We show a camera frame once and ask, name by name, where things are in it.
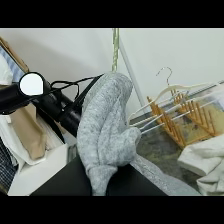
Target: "white wall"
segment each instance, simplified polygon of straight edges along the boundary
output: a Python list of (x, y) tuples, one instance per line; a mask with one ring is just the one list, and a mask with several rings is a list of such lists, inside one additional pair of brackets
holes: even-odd
[(155, 98), (170, 84), (193, 85), (224, 80), (224, 29), (121, 29), (121, 38), (141, 94)]
[[(0, 29), (6, 39), (31, 71), (40, 72), (48, 81), (76, 81), (111, 71), (113, 58), (112, 29), (75, 28), (16, 28)], [(118, 71), (126, 74), (126, 67), (119, 55)], [(80, 84), (80, 90), (89, 82)], [(65, 93), (74, 98), (76, 87)], [(127, 113), (140, 106), (133, 89)]]

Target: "metal hanger hook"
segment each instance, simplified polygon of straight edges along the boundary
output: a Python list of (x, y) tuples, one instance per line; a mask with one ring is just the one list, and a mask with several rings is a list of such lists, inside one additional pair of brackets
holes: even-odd
[(170, 75), (169, 75), (168, 78), (167, 78), (167, 84), (168, 84), (168, 86), (169, 86), (169, 85), (170, 85), (170, 84), (169, 84), (169, 78), (170, 78), (170, 76), (171, 76), (172, 73), (173, 73), (173, 71), (172, 71), (172, 69), (171, 69), (170, 67), (163, 67), (163, 68), (161, 68), (161, 69), (159, 70), (159, 72), (156, 74), (156, 76), (159, 75), (159, 73), (160, 73), (163, 69), (165, 69), (165, 68), (168, 68), (168, 69), (170, 70)]

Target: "gray garment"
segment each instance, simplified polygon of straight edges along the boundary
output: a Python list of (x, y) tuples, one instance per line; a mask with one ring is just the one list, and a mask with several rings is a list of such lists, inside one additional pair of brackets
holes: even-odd
[(77, 148), (93, 195), (105, 195), (117, 167), (129, 163), (168, 195), (199, 195), (136, 154), (141, 132), (136, 127), (127, 128), (125, 116), (131, 91), (132, 83), (126, 76), (108, 73), (95, 83), (85, 98)]

